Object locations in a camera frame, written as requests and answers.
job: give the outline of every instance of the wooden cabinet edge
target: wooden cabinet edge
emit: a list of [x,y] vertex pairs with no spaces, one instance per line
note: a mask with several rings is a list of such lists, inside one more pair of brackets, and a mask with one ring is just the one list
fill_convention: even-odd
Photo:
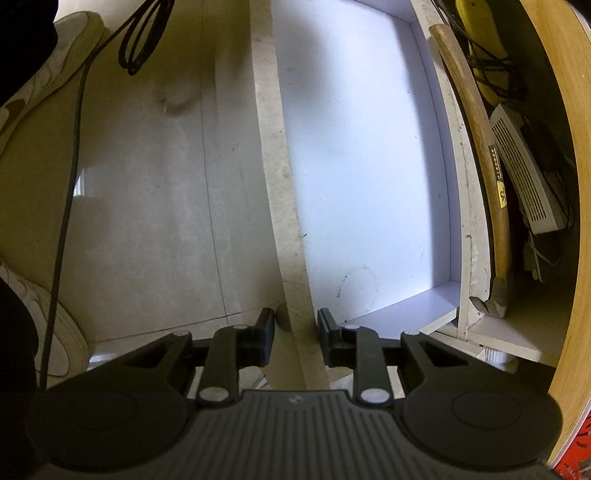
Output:
[[569,329],[550,394],[563,411],[554,457],[576,427],[591,395],[591,43],[565,0],[521,0],[546,50],[569,119],[580,197],[580,251]]

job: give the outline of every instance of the wooden panel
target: wooden panel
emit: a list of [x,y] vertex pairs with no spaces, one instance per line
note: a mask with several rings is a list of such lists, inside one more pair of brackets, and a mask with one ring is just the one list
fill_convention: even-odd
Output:
[[563,97],[577,162],[580,196],[580,251],[577,286],[564,348],[550,394],[564,424],[553,455],[574,429],[591,395],[591,44],[564,0],[521,0],[556,75]]
[[[285,302],[304,386],[307,390],[328,390],[330,387],[317,339],[296,193],[285,139],[270,0],[252,0],[250,13],[252,71],[262,163]],[[279,333],[276,336],[281,338],[284,332]],[[293,369],[287,360],[281,363],[285,369]],[[273,362],[272,358],[269,369],[276,364],[277,361]]]

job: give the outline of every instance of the red object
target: red object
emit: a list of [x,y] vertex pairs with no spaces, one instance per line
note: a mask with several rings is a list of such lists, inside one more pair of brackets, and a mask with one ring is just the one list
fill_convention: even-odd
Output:
[[591,480],[591,412],[554,470],[565,480]]

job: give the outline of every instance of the yellow sticker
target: yellow sticker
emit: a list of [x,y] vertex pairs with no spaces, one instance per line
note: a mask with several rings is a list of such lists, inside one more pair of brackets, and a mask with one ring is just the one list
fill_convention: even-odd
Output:
[[489,145],[488,150],[491,153],[492,165],[495,168],[496,189],[499,192],[499,202],[501,208],[505,208],[507,206],[507,195],[505,193],[505,182],[503,182],[503,172],[499,162],[499,151],[496,145]]
[[507,206],[507,195],[505,194],[505,183],[502,181],[496,182],[496,188],[499,190],[499,202],[501,203],[501,208],[505,208]]

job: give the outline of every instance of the white shelf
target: white shelf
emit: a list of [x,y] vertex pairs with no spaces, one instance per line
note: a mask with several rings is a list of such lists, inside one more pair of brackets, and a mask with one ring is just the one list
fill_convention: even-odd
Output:
[[[408,0],[390,3],[389,13],[412,12]],[[314,308],[338,322],[404,312],[413,329],[448,323],[459,298],[445,300],[438,286],[460,280],[459,205],[448,197],[456,173],[446,168],[449,132],[440,134],[425,39],[350,0],[275,0],[273,20]]]
[[534,284],[511,303],[504,319],[484,316],[468,329],[466,339],[556,367],[569,326],[572,298],[567,287]]
[[440,332],[431,333],[431,337],[435,338],[435,340],[445,343],[446,345],[454,347],[461,352],[467,353],[478,360],[484,361],[486,358],[486,348],[476,343],[464,342],[463,340],[458,340],[457,338],[444,335]]
[[459,303],[460,284],[448,281],[346,324],[371,328],[381,338],[399,339],[406,330],[429,334],[457,317]]
[[458,319],[453,319],[451,322],[439,327],[437,331],[444,335],[457,338],[457,321]]

